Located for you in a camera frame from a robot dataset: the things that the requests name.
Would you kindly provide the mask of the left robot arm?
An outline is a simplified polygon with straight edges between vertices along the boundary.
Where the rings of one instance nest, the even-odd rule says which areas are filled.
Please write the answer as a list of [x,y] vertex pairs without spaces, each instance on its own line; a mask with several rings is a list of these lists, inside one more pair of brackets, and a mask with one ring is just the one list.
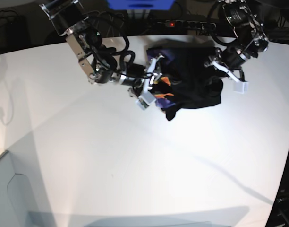
[[[229,43],[221,41],[212,29],[211,16],[216,9],[221,13],[220,20],[229,25],[235,36]],[[218,0],[208,13],[207,25],[212,39],[226,49],[216,48],[215,55],[209,56],[204,66],[214,67],[236,83],[245,84],[242,65],[268,49],[269,39],[263,23],[256,19],[245,0]]]

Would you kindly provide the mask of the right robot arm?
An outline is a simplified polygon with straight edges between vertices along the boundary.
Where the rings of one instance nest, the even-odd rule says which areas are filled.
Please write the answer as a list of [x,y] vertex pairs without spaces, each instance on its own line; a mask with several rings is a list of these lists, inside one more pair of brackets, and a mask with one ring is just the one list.
[[[130,94],[140,97],[152,90],[162,77],[162,54],[147,65],[135,64],[135,53],[123,30],[111,20],[86,13],[78,0],[49,0],[40,4],[57,34],[63,36],[78,59],[78,63],[91,84],[112,82],[129,86]],[[125,42],[122,50],[106,47],[95,23],[104,22],[118,31]]]

